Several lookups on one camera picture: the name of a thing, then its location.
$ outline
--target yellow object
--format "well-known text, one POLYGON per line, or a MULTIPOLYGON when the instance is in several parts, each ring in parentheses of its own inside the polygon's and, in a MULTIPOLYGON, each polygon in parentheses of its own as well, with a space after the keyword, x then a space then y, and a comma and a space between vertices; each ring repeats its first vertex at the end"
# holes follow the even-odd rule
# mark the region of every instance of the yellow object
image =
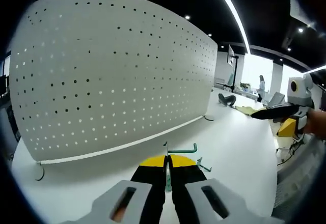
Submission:
POLYGON ((296 120, 295 119, 287 119, 279 131, 277 132, 277 136, 294 136, 295 133, 295 126, 296 126, 296 120))
POLYGON ((165 155, 158 155, 154 157, 150 157, 145 159, 140 166, 155 166, 155 167, 163 167, 164 166, 164 158, 165 155))
POLYGON ((266 108, 254 109, 254 108, 251 108, 251 107, 236 106, 235 109, 242 112, 242 113, 244 113, 247 116, 251 116, 253 113, 255 113, 257 111, 260 111, 260 110, 263 110, 263 109, 266 109, 266 108))
POLYGON ((192 159, 189 159, 188 157, 176 154, 171 154, 170 156, 172 159, 173 167, 196 165, 196 162, 194 162, 192 159))

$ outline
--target white table surface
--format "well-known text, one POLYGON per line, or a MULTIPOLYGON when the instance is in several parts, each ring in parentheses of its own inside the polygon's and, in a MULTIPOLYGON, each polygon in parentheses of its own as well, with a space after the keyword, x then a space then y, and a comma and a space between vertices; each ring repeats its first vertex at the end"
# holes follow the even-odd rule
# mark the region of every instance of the white table surface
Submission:
MULTIPOLYGON (((36 166, 23 141, 18 144, 12 172, 22 192, 47 223, 77 220, 91 210, 93 200, 120 180, 130 180, 139 163, 147 157, 165 154, 169 149, 190 149, 197 143, 198 151, 186 154, 212 167, 208 179, 216 178, 241 195, 248 209, 260 216, 270 216, 277 187, 277 159, 273 135, 268 121, 245 116, 218 102, 214 88, 208 106, 213 122, 200 119, 180 129, 108 154, 71 162, 44 165, 45 176, 34 180, 36 166)), ((261 103, 235 95, 235 105, 261 108, 261 103)), ((166 201, 160 223, 178 223, 171 193, 166 201)))

